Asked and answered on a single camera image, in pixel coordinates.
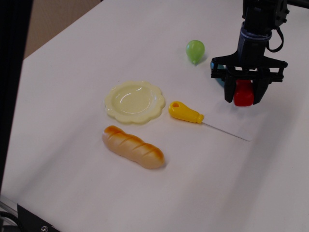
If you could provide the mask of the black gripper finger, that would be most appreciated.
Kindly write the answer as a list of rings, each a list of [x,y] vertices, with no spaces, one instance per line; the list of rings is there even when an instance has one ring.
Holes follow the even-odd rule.
[[[270,84],[270,70],[258,70],[253,79],[253,105],[258,104],[263,98],[268,85]]]
[[[227,73],[225,76],[224,92],[225,92],[225,100],[228,103],[231,103],[233,101],[236,86],[237,86],[236,78],[231,74]]]

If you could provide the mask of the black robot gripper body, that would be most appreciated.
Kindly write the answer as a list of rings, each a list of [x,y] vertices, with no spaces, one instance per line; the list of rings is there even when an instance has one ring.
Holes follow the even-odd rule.
[[[283,71],[288,66],[287,62],[264,56],[265,50],[278,52],[283,47],[281,44],[277,49],[271,50],[269,48],[271,37],[271,30],[258,34],[252,29],[245,28],[245,23],[242,23],[236,52],[213,58],[211,77],[225,81],[229,74],[235,79],[259,80],[260,77],[254,70],[278,69],[277,72],[270,72],[265,76],[270,79],[270,82],[282,82]]]

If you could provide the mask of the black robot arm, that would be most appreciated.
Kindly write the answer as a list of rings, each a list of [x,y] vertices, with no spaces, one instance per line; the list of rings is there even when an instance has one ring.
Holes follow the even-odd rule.
[[[243,19],[239,33],[238,47],[235,53],[212,59],[211,77],[224,82],[225,100],[234,101],[237,84],[246,80],[252,84],[253,104],[263,98],[268,86],[273,82],[282,82],[287,62],[268,58],[266,50],[272,53],[282,49],[269,48],[273,30],[280,38],[283,34],[280,26],[286,22],[287,1],[285,0],[245,0]]]

